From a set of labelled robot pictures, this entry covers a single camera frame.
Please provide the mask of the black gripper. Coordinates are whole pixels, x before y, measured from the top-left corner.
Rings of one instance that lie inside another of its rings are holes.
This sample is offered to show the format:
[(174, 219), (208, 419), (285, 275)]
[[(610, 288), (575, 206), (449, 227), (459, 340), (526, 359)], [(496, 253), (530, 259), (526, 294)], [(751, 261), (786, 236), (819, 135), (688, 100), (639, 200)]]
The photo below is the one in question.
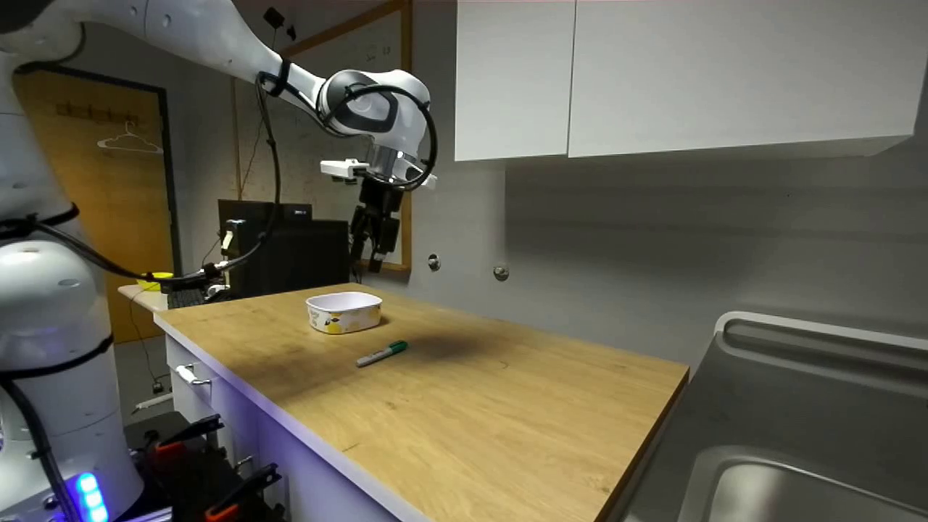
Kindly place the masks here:
[(371, 248), (371, 272), (384, 272), (395, 259), (400, 233), (404, 193), (365, 180), (361, 187), (361, 203), (351, 219), (349, 275), (365, 272), (365, 248)]

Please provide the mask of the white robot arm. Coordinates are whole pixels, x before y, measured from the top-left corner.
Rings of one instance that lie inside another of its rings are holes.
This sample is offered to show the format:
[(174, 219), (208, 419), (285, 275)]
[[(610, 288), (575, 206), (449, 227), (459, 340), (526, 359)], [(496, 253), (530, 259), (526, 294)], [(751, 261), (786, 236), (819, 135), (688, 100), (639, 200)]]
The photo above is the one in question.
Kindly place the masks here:
[(271, 49), (233, 0), (3, 0), (0, 6), (0, 522), (116, 522), (146, 491), (127, 452), (103, 275), (16, 90), (29, 64), (72, 59), (85, 29), (113, 27), (249, 82), (332, 135), (365, 137), (365, 161), (332, 177), (413, 193), (432, 177), (429, 87), (407, 69), (319, 78)]

